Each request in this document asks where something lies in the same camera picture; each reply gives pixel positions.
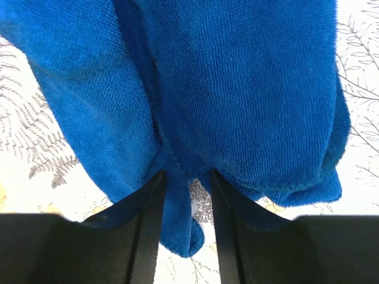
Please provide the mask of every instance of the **botanical pattern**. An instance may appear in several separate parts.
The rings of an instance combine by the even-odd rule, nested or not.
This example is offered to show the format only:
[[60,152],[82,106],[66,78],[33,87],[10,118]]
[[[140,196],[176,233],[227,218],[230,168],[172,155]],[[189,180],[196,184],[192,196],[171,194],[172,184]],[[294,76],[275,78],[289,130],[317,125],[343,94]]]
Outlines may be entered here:
[[[352,118],[338,166],[343,197],[283,208],[258,203],[282,217],[379,214],[379,0],[339,2],[336,64]],[[159,246],[155,283],[220,283],[210,195],[191,186],[194,218],[205,245],[182,259]],[[111,206],[66,142],[27,64],[0,38],[0,213],[49,212],[82,221]]]

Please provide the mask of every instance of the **patterned tablecloth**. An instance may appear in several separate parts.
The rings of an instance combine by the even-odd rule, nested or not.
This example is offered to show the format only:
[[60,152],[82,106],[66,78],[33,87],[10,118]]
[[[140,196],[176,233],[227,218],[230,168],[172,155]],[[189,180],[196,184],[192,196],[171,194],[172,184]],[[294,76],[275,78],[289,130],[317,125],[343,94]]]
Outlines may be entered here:
[[[338,20],[336,62],[352,117],[338,166],[343,197],[298,208],[259,201],[286,218],[379,215],[379,0],[340,0]],[[205,245],[189,259],[160,246],[157,284],[220,283],[210,196],[199,182],[191,189]],[[26,57],[0,38],[0,212],[55,212],[82,221],[110,205],[63,137]]]

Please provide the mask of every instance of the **towel fold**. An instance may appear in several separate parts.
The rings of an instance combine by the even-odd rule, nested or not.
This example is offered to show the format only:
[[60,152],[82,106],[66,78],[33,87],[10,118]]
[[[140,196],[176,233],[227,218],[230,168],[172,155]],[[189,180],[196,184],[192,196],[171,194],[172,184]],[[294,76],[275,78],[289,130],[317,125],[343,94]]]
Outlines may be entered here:
[[188,185],[211,169],[281,206],[341,196],[335,0],[0,0],[0,33],[113,202],[166,170],[161,242],[182,257],[204,242]]

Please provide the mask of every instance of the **blue cloth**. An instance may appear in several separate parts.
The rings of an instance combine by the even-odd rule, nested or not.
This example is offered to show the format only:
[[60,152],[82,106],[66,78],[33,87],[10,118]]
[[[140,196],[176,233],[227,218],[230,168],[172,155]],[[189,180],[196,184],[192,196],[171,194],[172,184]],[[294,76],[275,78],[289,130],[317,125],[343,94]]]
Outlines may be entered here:
[[0,0],[0,33],[113,202],[167,171],[161,242],[180,256],[203,245],[188,184],[210,190],[210,169],[282,206],[341,196],[335,0]]

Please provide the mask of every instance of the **blue fabric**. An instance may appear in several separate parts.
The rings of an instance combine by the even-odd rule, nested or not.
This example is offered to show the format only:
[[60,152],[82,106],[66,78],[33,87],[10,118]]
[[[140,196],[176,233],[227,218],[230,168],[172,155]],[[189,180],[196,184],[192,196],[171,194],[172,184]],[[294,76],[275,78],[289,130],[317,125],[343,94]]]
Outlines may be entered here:
[[84,168],[113,202],[165,169],[161,242],[204,242],[188,184],[210,169],[256,200],[335,201],[349,114],[335,0],[0,0]]

